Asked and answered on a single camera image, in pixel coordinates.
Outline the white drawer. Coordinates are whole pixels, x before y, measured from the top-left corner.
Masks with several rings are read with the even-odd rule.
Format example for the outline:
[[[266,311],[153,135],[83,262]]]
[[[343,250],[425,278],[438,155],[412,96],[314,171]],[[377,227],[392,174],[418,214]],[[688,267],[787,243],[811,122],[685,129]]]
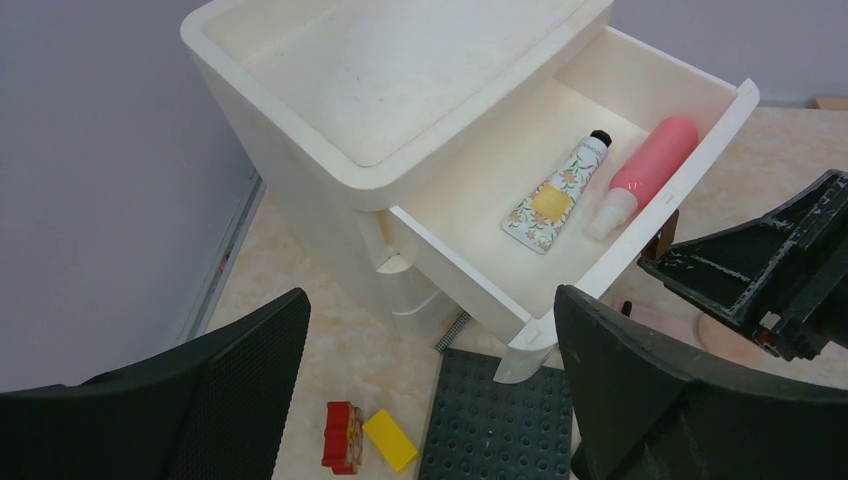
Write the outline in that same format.
[[[556,346],[557,287],[602,296],[759,100],[606,28],[391,207],[390,239],[505,344],[495,380],[525,381]]]

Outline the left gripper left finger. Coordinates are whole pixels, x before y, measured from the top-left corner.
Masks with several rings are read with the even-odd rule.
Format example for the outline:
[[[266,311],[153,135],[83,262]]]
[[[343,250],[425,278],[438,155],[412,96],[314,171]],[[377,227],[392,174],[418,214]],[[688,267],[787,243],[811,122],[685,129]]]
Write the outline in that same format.
[[[269,479],[311,305],[293,289],[88,381],[1,396],[5,479]]]

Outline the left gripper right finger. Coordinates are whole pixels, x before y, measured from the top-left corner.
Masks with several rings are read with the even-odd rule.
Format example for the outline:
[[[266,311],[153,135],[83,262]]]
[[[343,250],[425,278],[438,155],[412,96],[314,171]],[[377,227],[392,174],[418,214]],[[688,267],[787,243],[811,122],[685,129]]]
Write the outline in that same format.
[[[555,294],[580,479],[843,479],[847,394],[724,360],[573,286]]]

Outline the floral hand cream tube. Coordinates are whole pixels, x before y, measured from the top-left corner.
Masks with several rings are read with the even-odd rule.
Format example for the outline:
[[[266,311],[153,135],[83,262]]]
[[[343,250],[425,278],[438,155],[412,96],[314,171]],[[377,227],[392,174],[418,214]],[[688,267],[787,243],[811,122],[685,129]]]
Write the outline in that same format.
[[[502,230],[531,251],[547,254],[612,143],[603,130],[593,130],[581,139],[558,168],[510,212]]]

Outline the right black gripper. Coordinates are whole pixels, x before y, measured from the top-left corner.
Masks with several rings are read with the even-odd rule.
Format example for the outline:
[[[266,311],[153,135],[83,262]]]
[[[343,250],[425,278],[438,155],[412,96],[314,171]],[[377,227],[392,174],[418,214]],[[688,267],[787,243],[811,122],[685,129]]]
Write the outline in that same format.
[[[847,345],[847,174],[831,169],[765,215],[639,267],[775,357]]]

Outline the pink bottle white cap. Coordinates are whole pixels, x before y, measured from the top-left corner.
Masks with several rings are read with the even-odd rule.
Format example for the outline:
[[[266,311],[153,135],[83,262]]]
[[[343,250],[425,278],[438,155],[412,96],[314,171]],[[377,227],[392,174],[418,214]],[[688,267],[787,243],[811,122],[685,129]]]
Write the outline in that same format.
[[[602,240],[623,226],[660,191],[699,144],[693,120],[662,120],[611,178],[587,235]]]

